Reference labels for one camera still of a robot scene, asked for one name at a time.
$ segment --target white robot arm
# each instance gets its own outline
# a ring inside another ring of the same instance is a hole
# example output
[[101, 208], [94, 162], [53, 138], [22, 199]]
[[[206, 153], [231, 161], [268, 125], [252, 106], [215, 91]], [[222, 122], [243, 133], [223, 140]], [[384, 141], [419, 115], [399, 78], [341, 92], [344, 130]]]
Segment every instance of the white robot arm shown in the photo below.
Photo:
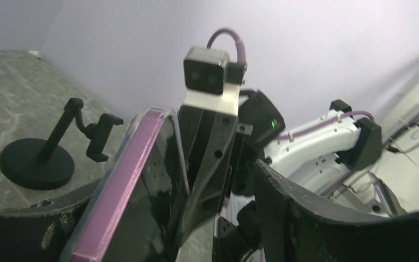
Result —
[[356, 121], [346, 117], [303, 136], [295, 134], [311, 129], [327, 120], [337, 119], [343, 112], [330, 110], [325, 116], [293, 129], [285, 135], [292, 138], [271, 142], [264, 150], [270, 166], [310, 191], [318, 193], [324, 186], [349, 173], [344, 164], [335, 162], [335, 152], [356, 146], [361, 129]]

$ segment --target wire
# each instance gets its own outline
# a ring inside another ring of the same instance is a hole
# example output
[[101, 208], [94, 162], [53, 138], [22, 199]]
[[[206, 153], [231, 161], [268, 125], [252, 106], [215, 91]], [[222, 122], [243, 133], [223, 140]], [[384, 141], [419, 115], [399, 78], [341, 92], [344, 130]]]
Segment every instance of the wire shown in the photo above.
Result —
[[245, 44], [240, 36], [230, 28], [221, 28], [217, 30], [209, 39], [206, 48], [210, 49], [216, 38], [222, 34], [228, 34], [235, 40], [235, 48], [237, 49], [237, 63], [246, 63], [247, 55], [245, 52]]
[[248, 260], [252, 257], [252, 255], [254, 254], [254, 252], [256, 252], [257, 249], [254, 249], [250, 252], [248, 252], [247, 256], [242, 260], [242, 262], [248, 262]]
[[299, 131], [295, 134], [281, 135], [281, 136], [277, 137], [277, 140], [287, 140], [287, 139], [291, 139], [292, 137], [297, 138], [299, 136], [304, 136], [304, 135], [307, 135], [309, 133], [315, 132], [315, 131], [323, 128], [323, 127], [329, 126], [330, 124], [334, 124], [336, 122], [339, 122], [343, 118], [347, 118], [347, 117], [351, 117], [351, 116], [359, 116], [359, 115], [366, 116], [370, 120], [375, 121], [375, 118], [369, 112], [366, 112], [366, 111], [352, 111], [352, 112], [344, 113], [342, 115], [338, 115], [337, 117], [331, 118], [327, 121], [323, 121], [320, 124], [317, 124], [313, 127], [307, 128], [303, 131]]
[[245, 97], [246, 96], [246, 97], [251, 98], [251, 97], [253, 97], [253, 96], [256, 95], [256, 91], [249, 90], [249, 89], [240, 90], [240, 93], [238, 95], [241, 96], [241, 97]]
[[406, 124], [404, 127], [402, 127], [401, 129], [397, 130], [393, 135], [389, 136], [389, 140], [386, 143], [386, 145], [390, 145], [393, 143], [394, 140], [397, 140], [398, 138], [400, 138], [402, 135], [404, 135], [410, 128], [412, 127], [416, 127], [419, 125], [419, 121], [413, 122], [413, 123], [408, 123]]
[[386, 146], [386, 150], [391, 152], [391, 153], [394, 153], [394, 154], [401, 154], [401, 153], [408, 154], [408, 153], [416, 150], [417, 148], [419, 148], [419, 142], [417, 142], [415, 145], [407, 148], [406, 150], [401, 150], [399, 148], [396, 148], [396, 147], [390, 146], [390, 145]]

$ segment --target black curved panel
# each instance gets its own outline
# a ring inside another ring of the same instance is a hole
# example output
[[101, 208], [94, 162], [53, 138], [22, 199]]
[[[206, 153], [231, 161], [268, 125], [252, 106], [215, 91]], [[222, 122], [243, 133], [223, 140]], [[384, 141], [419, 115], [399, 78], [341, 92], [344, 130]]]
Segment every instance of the black curved panel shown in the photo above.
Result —
[[0, 262], [57, 261], [98, 183], [30, 208], [0, 210]]
[[419, 261], [419, 212], [389, 219], [355, 211], [260, 160], [253, 176], [266, 262]]

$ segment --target camera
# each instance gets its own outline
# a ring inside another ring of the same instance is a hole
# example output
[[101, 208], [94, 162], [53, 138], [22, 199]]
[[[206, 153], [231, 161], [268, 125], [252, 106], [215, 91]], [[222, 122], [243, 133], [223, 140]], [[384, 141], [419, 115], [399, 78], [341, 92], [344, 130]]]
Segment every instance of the camera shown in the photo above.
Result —
[[189, 90], [222, 95], [227, 78], [229, 53], [193, 47], [184, 60], [185, 86]]

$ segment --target purple edge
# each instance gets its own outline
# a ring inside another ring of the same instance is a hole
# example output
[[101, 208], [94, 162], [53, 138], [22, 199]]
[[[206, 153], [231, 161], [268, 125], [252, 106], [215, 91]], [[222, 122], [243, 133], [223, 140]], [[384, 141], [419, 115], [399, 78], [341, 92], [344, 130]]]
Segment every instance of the purple edge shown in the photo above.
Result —
[[100, 262], [105, 255], [129, 197], [166, 120], [165, 110], [160, 110], [162, 109], [152, 108], [145, 113], [137, 130], [125, 146], [73, 250], [71, 262]]

